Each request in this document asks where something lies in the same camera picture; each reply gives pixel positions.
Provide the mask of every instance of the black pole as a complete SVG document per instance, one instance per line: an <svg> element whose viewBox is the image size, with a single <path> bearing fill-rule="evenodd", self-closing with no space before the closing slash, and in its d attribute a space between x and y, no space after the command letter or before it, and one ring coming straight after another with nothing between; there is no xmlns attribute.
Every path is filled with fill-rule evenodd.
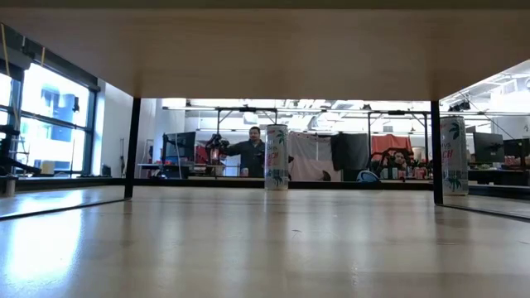
<svg viewBox="0 0 530 298"><path fill-rule="evenodd" d="M370 116L372 112L368 112L368 169L372 170L372 160L370 159L372 157L372 128L370 124Z"/></svg>
<svg viewBox="0 0 530 298"><path fill-rule="evenodd" d="M423 127L425 129L425 163L429 163L429 124L427 124L427 113L423 114Z"/></svg>
<svg viewBox="0 0 530 298"><path fill-rule="evenodd" d="M140 107L142 99L132 99L131 131L127 151L127 170L125 171L125 199L133 197L134 169L136 168L136 147L138 143L138 126L140 124Z"/></svg>
<svg viewBox="0 0 530 298"><path fill-rule="evenodd" d="M434 185L434 204L444 204L443 180L441 178L441 133L440 104L431 101L432 125L432 183Z"/></svg>

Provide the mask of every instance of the window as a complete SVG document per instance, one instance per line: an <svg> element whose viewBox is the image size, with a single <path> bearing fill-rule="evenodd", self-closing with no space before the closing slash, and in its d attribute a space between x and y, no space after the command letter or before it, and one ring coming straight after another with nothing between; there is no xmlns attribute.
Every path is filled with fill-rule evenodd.
<svg viewBox="0 0 530 298"><path fill-rule="evenodd" d="M22 111L81 127L87 125L87 88L35 64L24 75Z"/></svg>
<svg viewBox="0 0 530 298"><path fill-rule="evenodd" d="M41 167L43 161L53 161L56 171L83 170L84 131L22 118L20 132L21 163Z"/></svg>
<svg viewBox="0 0 530 298"><path fill-rule="evenodd" d="M35 167L53 162L55 172L82 171L85 141L91 136L93 95L88 88L32 64L24 72L17 160Z"/></svg>
<svg viewBox="0 0 530 298"><path fill-rule="evenodd" d="M10 77L0 74L0 104L8 106L11 98L11 83Z"/></svg>

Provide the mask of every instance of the bright window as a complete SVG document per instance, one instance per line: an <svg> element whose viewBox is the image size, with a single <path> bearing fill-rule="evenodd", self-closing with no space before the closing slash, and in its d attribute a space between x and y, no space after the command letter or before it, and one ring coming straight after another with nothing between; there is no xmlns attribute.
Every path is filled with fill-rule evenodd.
<svg viewBox="0 0 530 298"><path fill-rule="evenodd" d="M43 161L53 161L56 171L83 170L84 131L30 118L22 118L20 131L17 151L26 153L17 155L21 163L41 167Z"/></svg>
<svg viewBox="0 0 530 298"><path fill-rule="evenodd" d="M89 90L51 70L32 64L24 73L22 110L85 127Z"/></svg>
<svg viewBox="0 0 530 298"><path fill-rule="evenodd" d="M0 74L0 104L2 105L9 105L9 99L11 98L11 83L12 80L10 77Z"/></svg>

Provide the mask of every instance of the can label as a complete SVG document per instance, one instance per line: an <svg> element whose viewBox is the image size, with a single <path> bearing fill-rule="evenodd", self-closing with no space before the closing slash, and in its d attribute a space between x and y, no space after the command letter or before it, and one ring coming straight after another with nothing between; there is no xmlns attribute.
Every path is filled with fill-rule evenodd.
<svg viewBox="0 0 530 298"><path fill-rule="evenodd" d="M444 195L467 195L468 171L463 117L440 119Z"/></svg>
<svg viewBox="0 0 530 298"><path fill-rule="evenodd" d="M287 126L267 126L265 146L265 189L286 190L289 183Z"/></svg>

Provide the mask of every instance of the dark shirt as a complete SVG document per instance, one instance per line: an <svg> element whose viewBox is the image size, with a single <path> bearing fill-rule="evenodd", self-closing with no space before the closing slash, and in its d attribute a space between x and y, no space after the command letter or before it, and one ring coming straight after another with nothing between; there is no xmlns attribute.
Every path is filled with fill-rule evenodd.
<svg viewBox="0 0 530 298"><path fill-rule="evenodd" d="M252 141L239 142L226 149L228 156L241 155L241 169L248 169L249 177L263 177L265 143L261 140L254 146Z"/></svg>

